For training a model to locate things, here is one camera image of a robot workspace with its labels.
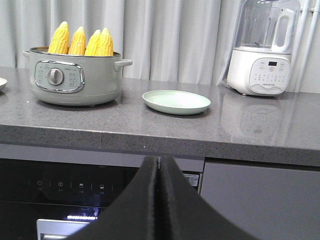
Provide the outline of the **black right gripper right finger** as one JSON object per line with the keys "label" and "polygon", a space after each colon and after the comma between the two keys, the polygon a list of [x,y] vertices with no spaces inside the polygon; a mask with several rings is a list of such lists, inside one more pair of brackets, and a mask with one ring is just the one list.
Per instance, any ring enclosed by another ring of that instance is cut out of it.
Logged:
{"label": "black right gripper right finger", "polygon": [[159,160],[157,225],[162,240],[253,240],[212,208],[191,186],[172,156]]}

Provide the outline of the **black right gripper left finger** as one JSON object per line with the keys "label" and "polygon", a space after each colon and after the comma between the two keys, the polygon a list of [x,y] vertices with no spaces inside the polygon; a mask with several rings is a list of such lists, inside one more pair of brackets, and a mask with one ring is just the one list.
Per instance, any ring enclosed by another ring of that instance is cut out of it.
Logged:
{"label": "black right gripper left finger", "polygon": [[158,158],[146,156],[134,178],[99,216],[68,240],[155,240]]}

